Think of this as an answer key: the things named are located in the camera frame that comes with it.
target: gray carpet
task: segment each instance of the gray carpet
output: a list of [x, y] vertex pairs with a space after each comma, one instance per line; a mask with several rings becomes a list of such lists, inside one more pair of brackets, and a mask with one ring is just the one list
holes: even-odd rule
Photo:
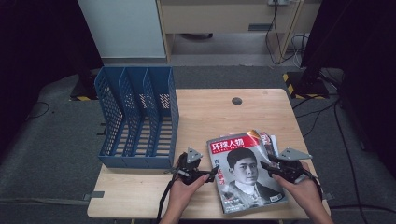
[[[281, 88], [282, 75], [296, 67], [208, 66], [174, 67], [177, 89], [204, 88]], [[101, 163], [96, 155], [104, 141], [104, 122], [98, 101], [73, 102], [69, 94], [77, 76], [49, 84], [40, 93], [31, 117], [21, 126], [11, 144], [11, 152], [0, 167], [0, 199], [68, 199], [79, 202], [93, 190]], [[335, 90], [328, 85], [331, 92]], [[320, 110], [337, 96], [309, 100], [295, 108], [296, 116]], [[302, 100], [290, 99], [292, 105]], [[337, 106], [337, 117], [350, 151], [361, 202], [396, 210], [396, 181], [374, 152], [360, 149], [345, 111]], [[325, 192], [334, 199], [331, 207], [356, 204], [351, 169], [338, 130], [333, 107], [298, 118], [305, 142], [314, 156], [313, 163]], [[47, 203], [0, 203], [0, 223], [114, 223], [111, 219], [89, 218], [87, 205]], [[396, 215], [365, 208], [368, 223], [395, 223]], [[356, 207], [332, 209], [336, 223], [363, 223]], [[117, 220], [130, 223], [130, 220]], [[298, 223], [310, 223], [300, 220]]]

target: wooden table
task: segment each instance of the wooden table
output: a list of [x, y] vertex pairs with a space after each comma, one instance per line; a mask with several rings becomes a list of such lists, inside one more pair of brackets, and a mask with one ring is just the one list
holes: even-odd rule
[[[232, 99], [242, 99], [234, 105]], [[204, 154], [200, 170], [211, 170], [206, 147], [208, 139], [225, 133], [243, 133], [251, 129], [276, 136], [279, 151], [293, 147], [307, 152], [304, 139], [291, 109], [288, 95], [281, 89], [205, 89], [177, 90], [179, 124], [175, 159], [193, 147]], [[312, 173], [312, 161], [306, 161]], [[159, 201], [171, 175], [163, 170], [108, 169], [102, 166], [94, 191], [103, 198], [92, 198], [90, 217], [155, 218]], [[307, 218], [303, 209], [286, 192], [290, 201], [251, 212], [223, 215], [215, 183], [204, 184], [191, 199], [182, 218]], [[330, 214], [329, 205], [323, 204]]]

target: white cabinet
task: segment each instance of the white cabinet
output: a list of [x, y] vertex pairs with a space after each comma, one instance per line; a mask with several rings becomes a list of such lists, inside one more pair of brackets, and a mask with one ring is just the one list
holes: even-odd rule
[[102, 58], [165, 58], [155, 0], [78, 0]]

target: hand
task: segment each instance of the hand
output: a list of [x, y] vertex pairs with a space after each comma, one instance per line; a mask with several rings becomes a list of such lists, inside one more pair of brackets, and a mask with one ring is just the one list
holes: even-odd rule
[[[309, 171], [308, 164], [301, 162], [305, 170]], [[317, 186], [314, 181], [306, 177], [298, 184], [292, 184], [280, 175], [272, 175], [279, 185], [285, 188], [314, 221], [314, 223], [332, 223], [320, 199]]]
[[209, 175], [203, 175], [190, 185], [185, 185], [180, 179], [176, 180], [169, 191], [168, 207], [160, 223], [178, 223], [181, 214], [186, 209], [187, 205], [189, 205], [192, 195], [208, 178]]

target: magazine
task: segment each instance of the magazine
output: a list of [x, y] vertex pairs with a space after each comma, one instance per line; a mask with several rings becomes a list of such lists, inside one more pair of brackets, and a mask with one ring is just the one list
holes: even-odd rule
[[276, 166], [268, 154], [277, 155], [275, 137], [251, 130], [207, 141], [224, 214], [285, 203], [284, 190], [262, 168], [260, 161]]

